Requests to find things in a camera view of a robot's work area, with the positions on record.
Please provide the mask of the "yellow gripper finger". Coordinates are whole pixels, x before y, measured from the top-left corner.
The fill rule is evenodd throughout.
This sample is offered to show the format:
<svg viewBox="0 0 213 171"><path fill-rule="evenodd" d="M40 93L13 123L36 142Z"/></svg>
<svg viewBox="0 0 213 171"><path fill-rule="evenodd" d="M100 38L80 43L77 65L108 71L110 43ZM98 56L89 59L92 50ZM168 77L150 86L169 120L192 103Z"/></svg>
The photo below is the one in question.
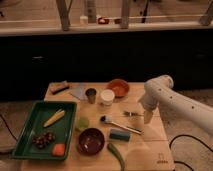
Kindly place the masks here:
<svg viewBox="0 0 213 171"><path fill-rule="evenodd" d="M144 111L144 123L149 124L151 122L151 119L153 117L153 112L145 110Z"/></svg>

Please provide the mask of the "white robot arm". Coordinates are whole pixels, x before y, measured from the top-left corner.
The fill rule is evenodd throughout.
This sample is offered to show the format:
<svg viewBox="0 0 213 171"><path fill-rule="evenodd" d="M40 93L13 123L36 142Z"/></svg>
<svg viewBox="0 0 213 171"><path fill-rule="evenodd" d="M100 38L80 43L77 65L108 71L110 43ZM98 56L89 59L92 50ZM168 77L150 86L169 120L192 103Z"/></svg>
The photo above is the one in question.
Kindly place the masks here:
<svg viewBox="0 0 213 171"><path fill-rule="evenodd" d="M213 136L213 107L202 104L172 90L174 81L169 75L149 79L144 83L145 93L139 103L145 110L145 123L151 121L159 103L179 112Z"/></svg>

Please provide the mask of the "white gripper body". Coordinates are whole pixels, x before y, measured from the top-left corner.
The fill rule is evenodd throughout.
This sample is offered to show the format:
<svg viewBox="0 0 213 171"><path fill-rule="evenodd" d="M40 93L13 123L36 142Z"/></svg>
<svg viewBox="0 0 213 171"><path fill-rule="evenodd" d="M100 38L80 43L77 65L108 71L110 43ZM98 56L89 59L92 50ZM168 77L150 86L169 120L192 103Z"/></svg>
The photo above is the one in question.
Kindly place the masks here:
<svg viewBox="0 0 213 171"><path fill-rule="evenodd" d="M151 95L145 93L140 99L139 103L146 111L153 111L158 106L158 101Z"/></svg>

